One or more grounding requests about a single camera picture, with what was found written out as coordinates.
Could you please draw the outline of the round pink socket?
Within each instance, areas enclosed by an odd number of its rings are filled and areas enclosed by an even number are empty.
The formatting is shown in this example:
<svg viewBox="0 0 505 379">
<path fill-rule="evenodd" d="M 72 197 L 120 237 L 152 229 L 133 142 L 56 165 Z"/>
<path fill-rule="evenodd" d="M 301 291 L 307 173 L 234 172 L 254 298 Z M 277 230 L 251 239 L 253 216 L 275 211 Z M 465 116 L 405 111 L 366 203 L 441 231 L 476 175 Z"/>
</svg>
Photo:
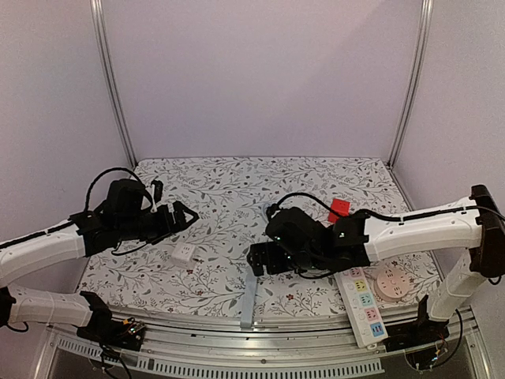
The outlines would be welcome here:
<svg viewBox="0 0 505 379">
<path fill-rule="evenodd" d="M 376 294 L 385 302 L 400 302 L 410 292 L 411 283 L 407 274 L 399 268 L 382 268 L 374 284 Z"/>
</svg>

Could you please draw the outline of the white long power strip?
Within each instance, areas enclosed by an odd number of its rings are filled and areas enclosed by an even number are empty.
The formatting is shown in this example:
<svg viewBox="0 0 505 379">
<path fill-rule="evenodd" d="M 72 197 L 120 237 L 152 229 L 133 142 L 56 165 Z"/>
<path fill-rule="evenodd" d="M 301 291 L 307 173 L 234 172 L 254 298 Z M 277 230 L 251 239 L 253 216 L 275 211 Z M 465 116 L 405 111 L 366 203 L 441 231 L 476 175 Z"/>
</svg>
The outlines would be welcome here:
<svg viewBox="0 0 505 379">
<path fill-rule="evenodd" d="M 335 274 L 336 283 L 359 348 L 372 350 L 388 338 L 372 289 L 361 268 Z"/>
</svg>

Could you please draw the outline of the red cube socket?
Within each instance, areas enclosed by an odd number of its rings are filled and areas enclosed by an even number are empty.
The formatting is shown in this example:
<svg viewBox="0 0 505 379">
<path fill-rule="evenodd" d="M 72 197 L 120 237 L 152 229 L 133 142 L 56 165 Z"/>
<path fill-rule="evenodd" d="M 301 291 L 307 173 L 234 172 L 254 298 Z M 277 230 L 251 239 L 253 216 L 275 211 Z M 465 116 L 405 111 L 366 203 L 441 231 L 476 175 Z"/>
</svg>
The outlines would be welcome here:
<svg viewBox="0 0 505 379">
<path fill-rule="evenodd" d="M 335 223 L 339 218 L 350 214 L 350 202 L 334 198 L 331 202 L 331 211 L 328 215 L 328 222 Z"/>
</svg>

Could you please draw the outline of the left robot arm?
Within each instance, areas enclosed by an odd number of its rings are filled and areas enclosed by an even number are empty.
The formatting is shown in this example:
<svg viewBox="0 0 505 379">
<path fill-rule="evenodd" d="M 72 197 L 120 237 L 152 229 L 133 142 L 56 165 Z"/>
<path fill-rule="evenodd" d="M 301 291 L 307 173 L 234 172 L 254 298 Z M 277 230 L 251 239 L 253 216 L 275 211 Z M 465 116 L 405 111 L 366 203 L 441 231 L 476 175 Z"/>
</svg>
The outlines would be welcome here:
<svg viewBox="0 0 505 379">
<path fill-rule="evenodd" d="M 110 183 L 106 198 L 61 223 L 1 244 L 1 325 L 14 332 L 30 322 L 72 325 L 77 335 L 102 345 L 138 350 L 145 326 L 134 317 L 113 319 L 109 306 L 94 292 L 57 294 L 15 284 L 32 272 L 63 261 L 92 257 L 123 242 L 155 245 L 185 231 L 198 214 L 180 201 L 161 204 L 163 183 L 146 186 L 135 174 Z"/>
</svg>

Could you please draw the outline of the white cube adapter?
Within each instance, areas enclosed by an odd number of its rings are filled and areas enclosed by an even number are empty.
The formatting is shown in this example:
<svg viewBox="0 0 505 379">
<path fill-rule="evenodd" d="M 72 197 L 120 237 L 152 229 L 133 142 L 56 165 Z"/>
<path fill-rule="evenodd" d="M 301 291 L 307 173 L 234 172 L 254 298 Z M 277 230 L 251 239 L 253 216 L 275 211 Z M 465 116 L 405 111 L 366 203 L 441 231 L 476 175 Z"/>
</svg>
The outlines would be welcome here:
<svg viewBox="0 0 505 379">
<path fill-rule="evenodd" d="M 180 242 L 174 247 L 170 255 L 170 263 L 178 268 L 191 270 L 196 265 L 195 252 L 195 245 Z"/>
</svg>

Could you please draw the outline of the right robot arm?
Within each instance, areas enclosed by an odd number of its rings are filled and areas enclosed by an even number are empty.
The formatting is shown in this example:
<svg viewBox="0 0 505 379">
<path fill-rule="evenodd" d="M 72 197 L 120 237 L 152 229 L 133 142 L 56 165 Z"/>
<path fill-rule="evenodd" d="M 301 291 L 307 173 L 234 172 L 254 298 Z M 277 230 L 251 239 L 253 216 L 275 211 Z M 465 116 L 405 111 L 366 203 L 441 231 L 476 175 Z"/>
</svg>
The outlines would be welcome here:
<svg viewBox="0 0 505 379">
<path fill-rule="evenodd" d="M 309 280 L 334 276 L 359 347 L 401 350 L 447 338 L 452 314 L 487 280 L 504 274 L 504 218 L 486 186 L 448 205 L 385 216 L 369 209 L 338 215 L 324 226 L 300 208 L 267 208 L 267 241 L 250 246 L 256 276 L 296 272 Z M 362 272 L 372 263 L 426 250 L 463 248 L 442 283 L 417 306 L 417 317 L 383 323 Z"/>
</svg>

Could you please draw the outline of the blue power strip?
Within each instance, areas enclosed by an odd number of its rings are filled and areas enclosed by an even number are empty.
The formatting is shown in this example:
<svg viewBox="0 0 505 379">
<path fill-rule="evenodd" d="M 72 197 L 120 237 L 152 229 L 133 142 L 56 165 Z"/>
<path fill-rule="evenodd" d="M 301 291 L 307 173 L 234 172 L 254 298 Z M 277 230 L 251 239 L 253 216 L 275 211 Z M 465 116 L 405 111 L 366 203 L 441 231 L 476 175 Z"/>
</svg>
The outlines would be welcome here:
<svg viewBox="0 0 505 379">
<path fill-rule="evenodd" d="M 257 277 L 249 270 L 245 278 L 245 290 L 242 296 L 240 328 L 253 327 L 253 314 L 256 303 Z"/>
</svg>

